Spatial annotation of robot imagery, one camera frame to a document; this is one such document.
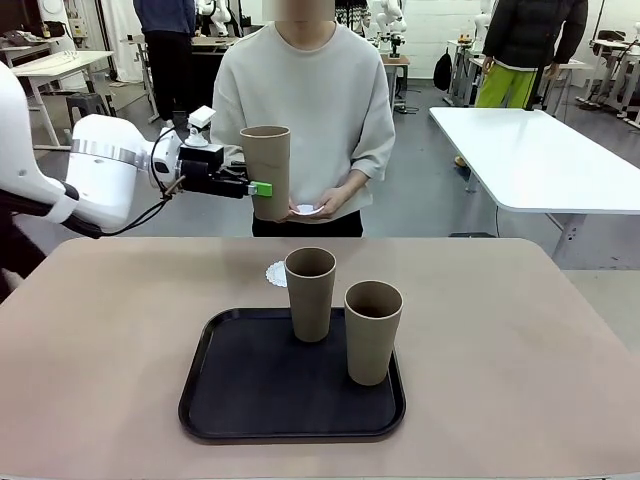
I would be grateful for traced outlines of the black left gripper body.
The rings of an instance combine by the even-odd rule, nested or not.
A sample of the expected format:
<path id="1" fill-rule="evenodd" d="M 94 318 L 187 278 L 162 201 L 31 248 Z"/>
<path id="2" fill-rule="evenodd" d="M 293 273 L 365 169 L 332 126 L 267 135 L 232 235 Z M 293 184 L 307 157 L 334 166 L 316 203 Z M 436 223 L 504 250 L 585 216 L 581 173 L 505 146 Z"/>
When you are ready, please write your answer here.
<path id="1" fill-rule="evenodd" d="M 178 153 L 178 173 L 183 177 L 182 189 L 193 193 L 230 197 L 223 165 L 223 147 L 181 146 Z"/>

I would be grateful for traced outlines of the person's left hand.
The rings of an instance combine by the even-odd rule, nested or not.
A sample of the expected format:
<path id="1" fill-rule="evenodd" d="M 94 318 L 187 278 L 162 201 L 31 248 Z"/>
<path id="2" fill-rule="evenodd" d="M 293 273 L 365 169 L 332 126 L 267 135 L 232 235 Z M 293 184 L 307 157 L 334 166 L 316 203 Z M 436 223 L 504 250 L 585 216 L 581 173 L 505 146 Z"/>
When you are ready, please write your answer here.
<path id="1" fill-rule="evenodd" d="M 330 220 L 344 205 L 348 195 L 343 187 L 327 190 L 313 205 L 300 205 L 298 210 L 303 219 L 310 221 Z"/>

